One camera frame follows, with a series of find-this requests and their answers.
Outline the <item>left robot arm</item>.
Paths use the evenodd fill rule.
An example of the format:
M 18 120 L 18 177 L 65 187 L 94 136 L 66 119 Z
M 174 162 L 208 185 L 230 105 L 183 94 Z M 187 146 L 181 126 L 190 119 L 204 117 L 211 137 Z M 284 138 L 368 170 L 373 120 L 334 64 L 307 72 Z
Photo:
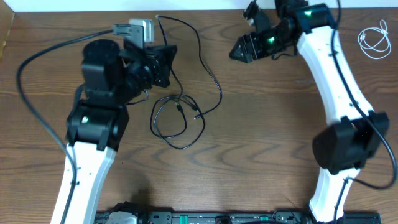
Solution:
M 76 97 L 67 118 L 62 184 L 52 223 L 93 223 L 104 181 L 129 122 L 127 106 L 142 91 L 169 86 L 176 45 L 124 47 L 106 39 L 83 49 L 81 65 L 86 98 Z

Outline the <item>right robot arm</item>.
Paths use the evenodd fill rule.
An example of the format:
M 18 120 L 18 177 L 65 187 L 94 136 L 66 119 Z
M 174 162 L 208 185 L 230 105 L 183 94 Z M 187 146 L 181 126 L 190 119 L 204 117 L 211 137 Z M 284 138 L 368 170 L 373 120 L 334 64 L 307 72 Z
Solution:
M 362 94 L 338 36 L 340 16 L 326 4 L 277 1 L 279 23 L 272 25 L 256 1 L 243 12 L 254 31 L 239 37 L 229 57 L 244 63 L 270 57 L 277 60 L 294 48 L 307 63 L 321 96 L 327 127 L 312 141 L 319 165 L 310 212 L 301 223 L 379 223 L 373 212 L 343 210 L 351 185 L 380 145 L 386 145 L 389 118 L 377 113 Z

